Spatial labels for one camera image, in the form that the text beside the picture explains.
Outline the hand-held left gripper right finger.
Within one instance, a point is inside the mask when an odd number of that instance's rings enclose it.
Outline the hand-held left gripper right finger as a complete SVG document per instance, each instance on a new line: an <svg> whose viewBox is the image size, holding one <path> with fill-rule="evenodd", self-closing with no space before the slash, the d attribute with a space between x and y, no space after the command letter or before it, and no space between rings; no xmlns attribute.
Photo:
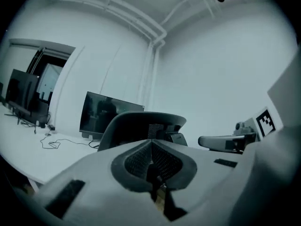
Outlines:
<svg viewBox="0 0 301 226"><path fill-rule="evenodd" d="M161 226L188 215L205 194L233 171L240 154L222 153L153 140L153 194L165 192L164 210L155 211L151 226Z"/></svg>

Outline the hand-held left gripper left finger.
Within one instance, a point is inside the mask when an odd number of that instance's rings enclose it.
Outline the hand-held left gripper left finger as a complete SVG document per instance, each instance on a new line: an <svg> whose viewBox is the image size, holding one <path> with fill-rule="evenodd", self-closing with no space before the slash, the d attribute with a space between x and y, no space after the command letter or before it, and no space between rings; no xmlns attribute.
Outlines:
<svg viewBox="0 0 301 226"><path fill-rule="evenodd" d="M163 226L169 220L160 212L149 193L125 189L115 180L111 163L115 157L138 146L124 144L89 154L48 181L33 196L15 193L38 222L33 226ZM73 179L85 184L63 218L46 210L46 205Z"/></svg>

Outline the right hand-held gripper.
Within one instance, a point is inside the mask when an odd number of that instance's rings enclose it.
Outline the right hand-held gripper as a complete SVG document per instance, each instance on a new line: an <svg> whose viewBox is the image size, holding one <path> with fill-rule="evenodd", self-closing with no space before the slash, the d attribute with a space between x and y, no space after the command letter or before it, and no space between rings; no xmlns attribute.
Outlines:
<svg viewBox="0 0 301 226"><path fill-rule="evenodd" d="M269 102L257 114L235 126L235 135L256 133L257 140L283 127L301 126L301 53L267 92Z"/></svg>

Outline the black office chair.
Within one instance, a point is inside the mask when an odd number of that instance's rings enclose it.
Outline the black office chair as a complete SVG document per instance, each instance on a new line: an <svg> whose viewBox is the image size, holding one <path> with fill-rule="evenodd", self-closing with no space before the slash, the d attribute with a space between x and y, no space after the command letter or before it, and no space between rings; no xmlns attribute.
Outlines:
<svg viewBox="0 0 301 226"><path fill-rule="evenodd" d="M108 125L98 146L98 151L123 144L157 139L187 146L180 129L186 119L179 115L159 112L125 112L117 115ZM242 153L245 147L255 142L257 133L244 123L236 124L231 136L200 137L198 143L212 151Z"/></svg>

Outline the black computer monitor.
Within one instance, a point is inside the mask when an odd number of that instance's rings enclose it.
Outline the black computer monitor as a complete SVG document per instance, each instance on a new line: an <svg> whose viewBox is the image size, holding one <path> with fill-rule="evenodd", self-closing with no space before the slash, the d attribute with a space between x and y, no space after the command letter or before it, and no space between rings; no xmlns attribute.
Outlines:
<svg viewBox="0 0 301 226"><path fill-rule="evenodd" d="M39 76L13 69L6 92L6 102L20 120L45 128L49 104L37 92Z"/></svg>
<svg viewBox="0 0 301 226"><path fill-rule="evenodd" d="M83 138L101 140L114 117L131 111L144 111L144 106L87 92L79 131L82 133Z"/></svg>

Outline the white curved desk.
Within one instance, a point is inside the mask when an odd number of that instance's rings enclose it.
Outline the white curved desk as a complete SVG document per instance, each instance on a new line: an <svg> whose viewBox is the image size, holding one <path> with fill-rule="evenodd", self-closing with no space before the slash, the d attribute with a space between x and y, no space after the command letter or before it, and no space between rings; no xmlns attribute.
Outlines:
<svg viewBox="0 0 301 226"><path fill-rule="evenodd" d="M0 155L30 181L47 183L81 158L95 152L98 144L99 140L22 125L0 103Z"/></svg>

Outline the white wall pipes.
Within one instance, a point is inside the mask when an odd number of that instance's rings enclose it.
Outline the white wall pipes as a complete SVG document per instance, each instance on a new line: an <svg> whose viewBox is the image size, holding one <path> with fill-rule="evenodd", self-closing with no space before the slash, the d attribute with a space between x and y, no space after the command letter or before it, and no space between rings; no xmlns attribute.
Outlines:
<svg viewBox="0 0 301 226"><path fill-rule="evenodd" d="M96 9L102 16L111 14L118 22L124 22L129 27L133 28L139 35L148 41L148 48L142 64L142 73L139 77L139 85L137 92L137 102L143 101L143 94L147 84L147 73L149 69L153 69L157 64L159 49L165 44L165 37L167 36L166 30L148 14L136 8L132 4L124 0L54 0L66 3L76 3L82 6L88 6L91 9ZM63 72L61 73L58 83L56 85L53 101L50 103L51 109L51 123L56 128L60 127L59 124L59 107L63 99L63 90L70 76L74 66L78 63L81 55L88 51L87 45L75 45L75 50L70 55Z"/></svg>

